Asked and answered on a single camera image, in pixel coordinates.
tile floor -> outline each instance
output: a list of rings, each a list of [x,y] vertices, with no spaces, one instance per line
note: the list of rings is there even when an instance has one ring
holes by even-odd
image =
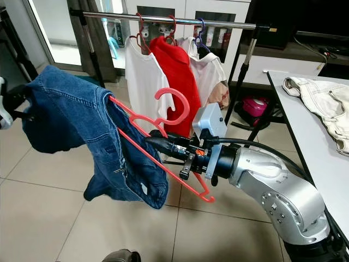
[[[107,87],[128,102],[124,79]],[[229,126],[227,137],[248,135]],[[300,163],[284,124],[271,124],[257,139]],[[211,188],[213,204],[173,180],[161,210],[106,196],[87,202],[82,192],[93,162],[86,146],[39,153],[19,120],[0,131],[0,143],[1,262],[100,262],[120,248],[139,251],[145,262],[289,261],[262,208],[223,179]]]

red shirt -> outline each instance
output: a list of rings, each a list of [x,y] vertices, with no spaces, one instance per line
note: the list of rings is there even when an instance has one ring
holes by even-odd
[[[195,78],[190,69],[188,54],[180,46],[168,44],[163,36],[151,41],[150,50],[164,71],[170,88],[184,94],[190,105],[189,115],[180,124],[174,126],[165,124],[165,130],[166,132],[188,137],[191,123],[201,106]],[[176,110],[172,111],[171,108],[168,108],[168,120],[177,119],[183,112],[183,104],[176,96],[173,96],[173,102]]]

purple hanger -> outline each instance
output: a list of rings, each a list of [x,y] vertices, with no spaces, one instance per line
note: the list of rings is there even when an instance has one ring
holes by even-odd
[[[202,22],[202,29],[201,29],[200,32],[198,33],[198,36],[195,37],[195,39],[194,39],[195,45],[196,45],[197,47],[203,47],[203,48],[206,49],[207,52],[211,53],[210,49],[209,49],[207,46],[205,46],[205,45],[203,44],[202,38],[201,38],[201,34],[205,31],[205,21],[204,21],[203,18],[201,18],[201,17],[198,18],[198,20],[200,20],[200,21]]]

white cabinet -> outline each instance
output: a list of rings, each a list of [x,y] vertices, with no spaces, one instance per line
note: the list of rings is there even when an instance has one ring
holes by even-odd
[[[185,18],[198,19],[201,17],[204,20],[243,23],[245,22],[248,9],[249,3],[247,2],[186,0]],[[185,26],[184,36],[193,36],[194,30],[194,26]],[[211,38],[211,36],[207,36],[212,34],[212,31],[213,38],[212,42],[209,40],[209,49],[215,55],[219,56],[226,76],[229,78],[242,29],[206,27],[205,33],[202,36],[204,44],[207,43],[207,38]]]
[[[127,12],[129,14],[140,13],[141,15],[154,15],[154,16],[169,16],[183,18],[185,17],[185,0],[126,0]],[[136,35],[139,32],[138,21],[130,21],[131,35]],[[145,22],[145,30],[148,31],[148,35],[145,37],[146,43],[149,44],[150,40],[160,35],[164,35],[166,31],[172,28],[170,24],[161,23],[148,23]],[[177,25],[175,38],[182,37],[184,34],[184,26]]]
[[[126,0],[127,11],[129,14],[139,12],[142,15],[169,16],[174,15],[177,18],[198,19],[229,22],[245,22],[250,0],[232,1],[232,0]],[[139,22],[130,21],[130,31],[136,35],[139,31]],[[160,35],[164,31],[169,31],[172,26],[160,23],[145,23],[149,35],[146,42]],[[190,25],[177,25],[175,38],[182,36],[188,37],[194,35],[195,28]],[[237,47],[240,41],[241,29],[206,27],[202,34],[204,44],[209,35],[209,49],[212,53],[219,56],[227,78],[233,66]]]
[[[233,81],[238,80],[240,68],[245,61],[246,55],[239,55],[236,68],[233,74]],[[269,85],[267,76],[268,71],[279,71],[284,73],[313,75],[320,73],[324,63],[301,61],[295,59],[266,57],[266,56],[252,56],[250,60],[249,70],[246,73],[244,82]]]

red hanger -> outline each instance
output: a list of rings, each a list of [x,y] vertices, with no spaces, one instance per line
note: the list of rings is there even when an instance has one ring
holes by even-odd
[[[141,20],[141,27],[140,27],[140,30],[139,30],[139,32],[138,32],[138,34],[137,34],[136,36],[130,35],[129,38],[136,38],[136,40],[137,40],[137,45],[138,45],[142,50],[148,51],[148,54],[150,55],[151,50],[150,50],[150,48],[148,47],[148,45],[146,44],[146,41],[145,41],[144,36],[143,36],[143,34],[142,34],[142,31],[143,31],[143,29],[144,29],[144,26],[143,26],[144,20],[143,20],[143,18],[142,18],[142,16],[141,16],[140,13],[137,13],[136,15],[138,15],[138,16],[140,17],[140,20]],[[141,44],[138,43],[138,36],[141,37],[141,40],[142,40],[142,41],[141,41]]]
[[[118,106],[120,106],[123,110],[125,110],[127,113],[130,114],[130,118],[129,121],[130,123],[139,131],[141,132],[143,135],[145,136],[150,136],[145,130],[143,130],[136,122],[136,119],[143,119],[148,121],[149,123],[153,124],[156,128],[158,128],[161,132],[161,134],[164,137],[167,137],[167,134],[165,132],[165,130],[163,129],[163,127],[160,125],[160,123],[166,123],[166,124],[170,124],[170,125],[174,125],[174,124],[178,124],[181,121],[183,121],[189,114],[189,103],[187,101],[187,99],[185,98],[185,96],[180,93],[178,90],[175,90],[173,88],[162,88],[160,90],[158,90],[155,94],[155,98],[157,100],[159,100],[159,98],[165,94],[165,93],[170,93],[174,96],[177,96],[179,98],[179,100],[181,100],[181,102],[183,103],[183,113],[176,119],[176,120],[166,120],[164,118],[157,118],[156,120],[151,119],[150,117],[144,116],[144,115],[139,115],[134,113],[131,109],[129,109],[127,106],[125,106],[123,103],[121,103],[119,100],[117,100],[115,97],[113,96],[109,96],[109,100],[114,102],[115,104],[117,104]],[[194,194],[196,194],[198,197],[200,197],[202,200],[212,203],[214,202],[214,197],[210,196],[209,198],[206,198],[206,195],[209,194],[209,189],[207,187],[207,185],[205,184],[205,182],[203,181],[203,179],[201,178],[201,175],[198,173],[194,173],[194,175],[196,176],[197,180],[199,181],[199,183],[201,184],[202,188],[203,188],[203,192],[198,192],[197,190],[195,190],[193,187],[191,187],[190,185],[188,185],[187,183],[185,183],[181,178],[179,178],[176,174],[174,174],[170,169],[168,169],[167,167],[165,167],[163,164],[161,164],[159,161],[157,161],[153,156],[151,156],[146,150],[144,150],[139,144],[137,144],[134,140],[132,140],[129,136],[127,136],[121,129],[118,128],[118,131],[120,133],[120,135],[122,135],[123,137],[125,137],[132,145],[134,145],[138,150],[140,150],[143,154],[146,155],[146,157],[148,157],[151,161],[153,161],[157,166],[159,166],[160,168],[162,168],[165,172],[167,172],[168,174],[170,174],[174,179],[176,179],[179,183],[181,183],[184,187],[186,187],[187,189],[189,189],[190,191],[192,191]]]
[[[173,32],[170,33],[170,35],[165,37],[165,41],[167,41],[168,38],[170,38],[173,44],[177,46],[177,41],[173,38],[173,36],[175,35],[176,27],[177,27],[176,18],[173,15],[169,15],[169,17],[172,18],[174,21],[174,29],[173,29]]]

